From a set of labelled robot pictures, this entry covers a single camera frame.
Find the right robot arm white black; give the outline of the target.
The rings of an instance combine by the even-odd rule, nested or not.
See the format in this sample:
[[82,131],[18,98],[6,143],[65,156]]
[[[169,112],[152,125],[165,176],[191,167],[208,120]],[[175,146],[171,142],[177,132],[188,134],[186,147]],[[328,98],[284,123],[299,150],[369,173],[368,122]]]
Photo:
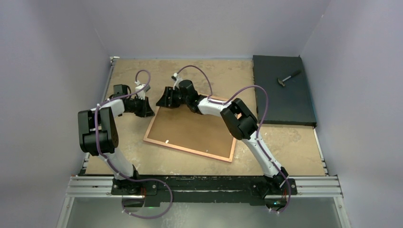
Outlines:
[[230,134],[243,142],[258,161],[268,190],[289,195],[297,193],[288,172],[274,158],[261,137],[261,124],[241,99],[233,95],[229,100],[221,101],[201,95],[191,80],[182,80],[173,87],[167,86],[156,105],[166,108],[186,105],[193,113],[221,117]]

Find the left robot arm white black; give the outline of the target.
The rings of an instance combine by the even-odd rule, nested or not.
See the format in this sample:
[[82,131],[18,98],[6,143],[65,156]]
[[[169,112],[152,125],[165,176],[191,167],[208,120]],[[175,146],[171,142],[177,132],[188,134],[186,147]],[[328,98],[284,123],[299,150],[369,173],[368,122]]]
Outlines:
[[127,85],[115,85],[113,94],[99,109],[80,111],[78,117],[79,145],[83,152],[104,160],[114,174],[117,189],[124,188],[129,194],[137,194],[142,187],[139,174],[118,148],[119,138],[115,117],[133,113],[138,117],[154,116],[148,97],[149,85],[136,82],[134,97]]

